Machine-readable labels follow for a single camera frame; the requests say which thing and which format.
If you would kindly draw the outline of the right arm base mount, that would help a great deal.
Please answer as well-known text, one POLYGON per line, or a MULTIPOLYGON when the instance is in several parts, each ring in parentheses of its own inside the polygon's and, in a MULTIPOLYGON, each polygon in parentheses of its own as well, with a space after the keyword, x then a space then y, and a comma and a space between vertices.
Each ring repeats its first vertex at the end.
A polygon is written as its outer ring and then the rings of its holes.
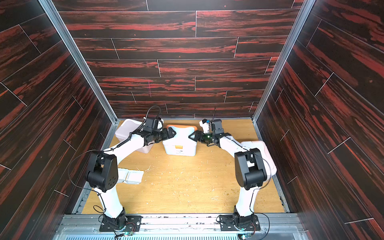
POLYGON ((218 215, 216 222, 221 231, 255 231, 261 230, 259 219, 255 214, 241 217, 239 214, 218 215))

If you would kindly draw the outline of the white orange-trimmed medicine chest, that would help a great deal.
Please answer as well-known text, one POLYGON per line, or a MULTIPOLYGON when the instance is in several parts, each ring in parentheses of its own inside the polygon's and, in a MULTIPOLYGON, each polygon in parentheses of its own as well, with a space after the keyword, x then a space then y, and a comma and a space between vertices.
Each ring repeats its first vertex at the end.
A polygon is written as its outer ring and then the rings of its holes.
POLYGON ((176 132, 173 138, 163 141, 168 155, 187 157, 196 155, 197 142, 189 138, 189 135, 198 130, 196 126, 167 125, 167 128, 172 128, 176 132))

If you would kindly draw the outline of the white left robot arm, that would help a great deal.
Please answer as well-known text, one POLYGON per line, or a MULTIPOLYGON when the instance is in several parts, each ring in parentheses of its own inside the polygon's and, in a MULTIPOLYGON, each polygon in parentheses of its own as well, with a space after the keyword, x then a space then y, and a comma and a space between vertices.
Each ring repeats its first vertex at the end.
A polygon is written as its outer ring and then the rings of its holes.
POLYGON ((102 203, 103 217, 107 222, 121 230, 127 223, 126 211, 120 203, 116 185, 129 184, 132 171, 118 168, 119 163, 136 150, 170 140, 177 135, 172 127, 163 127, 161 118, 146 118, 142 123, 133 121, 134 130, 119 144, 91 154, 86 181, 96 192, 102 203))

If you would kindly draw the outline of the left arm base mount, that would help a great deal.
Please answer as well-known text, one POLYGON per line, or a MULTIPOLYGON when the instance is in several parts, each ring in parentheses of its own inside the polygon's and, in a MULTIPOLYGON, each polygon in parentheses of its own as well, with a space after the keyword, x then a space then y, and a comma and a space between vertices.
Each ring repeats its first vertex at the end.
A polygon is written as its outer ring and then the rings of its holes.
POLYGON ((125 215, 116 219, 102 215, 102 222, 99 228, 100 232, 138 232, 141 228, 142 216, 125 215))

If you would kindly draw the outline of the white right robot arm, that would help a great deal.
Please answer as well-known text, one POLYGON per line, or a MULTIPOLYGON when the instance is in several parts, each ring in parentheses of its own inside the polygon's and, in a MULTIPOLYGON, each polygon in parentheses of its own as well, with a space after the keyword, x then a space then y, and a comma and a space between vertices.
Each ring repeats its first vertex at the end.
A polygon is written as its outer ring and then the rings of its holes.
POLYGON ((220 119, 204 119, 200 126, 203 130, 196 130, 189 139, 208 147, 218 146, 234 157, 236 180, 241 187, 232 215, 234 227, 243 231, 252 226, 255 230, 258 223, 254 212, 257 194, 277 172, 266 144, 263 141, 238 142, 224 131, 220 119))

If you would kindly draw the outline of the white gauze packet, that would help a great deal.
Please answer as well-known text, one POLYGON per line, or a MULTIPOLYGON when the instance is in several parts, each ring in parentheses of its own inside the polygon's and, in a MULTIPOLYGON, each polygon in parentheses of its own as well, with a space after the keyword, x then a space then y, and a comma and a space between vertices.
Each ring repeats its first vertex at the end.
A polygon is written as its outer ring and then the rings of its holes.
POLYGON ((142 182, 144 171, 118 168, 118 184, 138 185, 142 182))

